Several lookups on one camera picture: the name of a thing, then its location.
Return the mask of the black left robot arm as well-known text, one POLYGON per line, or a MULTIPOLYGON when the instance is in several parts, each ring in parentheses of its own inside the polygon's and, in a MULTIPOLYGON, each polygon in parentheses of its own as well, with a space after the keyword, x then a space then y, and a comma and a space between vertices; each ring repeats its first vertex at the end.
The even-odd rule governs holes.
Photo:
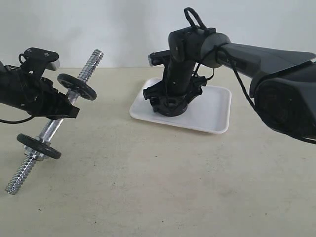
POLYGON ((33 117, 75 119, 79 108, 43 77, 43 67, 0 65, 0 102, 23 110, 33 117))

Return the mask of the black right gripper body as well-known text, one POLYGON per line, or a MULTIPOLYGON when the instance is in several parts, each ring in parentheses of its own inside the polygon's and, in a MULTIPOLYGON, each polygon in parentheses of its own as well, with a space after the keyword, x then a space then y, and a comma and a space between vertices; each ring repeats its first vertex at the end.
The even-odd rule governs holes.
POLYGON ((176 62, 170 57, 164 68, 161 81, 143 90, 144 99, 151 97, 183 97, 190 92, 202 92, 206 86, 206 77, 195 71, 196 62, 192 60, 176 62))

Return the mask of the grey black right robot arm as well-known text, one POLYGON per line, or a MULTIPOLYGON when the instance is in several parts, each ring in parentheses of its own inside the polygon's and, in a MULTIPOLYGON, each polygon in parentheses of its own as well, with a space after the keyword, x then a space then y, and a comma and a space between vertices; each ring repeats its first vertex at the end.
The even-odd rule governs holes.
POLYGON ((171 32, 169 50, 152 53, 153 66, 164 65, 161 81, 143 91, 153 111, 164 116, 183 114, 202 94, 209 79, 200 66, 233 70, 237 79, 251 79, 242 91, 270 129, 291 138, 316 142, 315 54, 232 43, 214 28, 187 27, 171 32))

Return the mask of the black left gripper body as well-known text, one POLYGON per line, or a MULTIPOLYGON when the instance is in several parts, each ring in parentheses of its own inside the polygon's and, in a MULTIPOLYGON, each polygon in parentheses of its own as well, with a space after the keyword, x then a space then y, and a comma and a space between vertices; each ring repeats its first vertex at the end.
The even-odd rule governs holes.
POLYGON ((53 93, 58 90, 53 82, 42 76, 34 83, 21 83, 17 76, 17 66, 4 67, 4 103, 26 111, 35 117, 45 117, 53 108, 53 93))

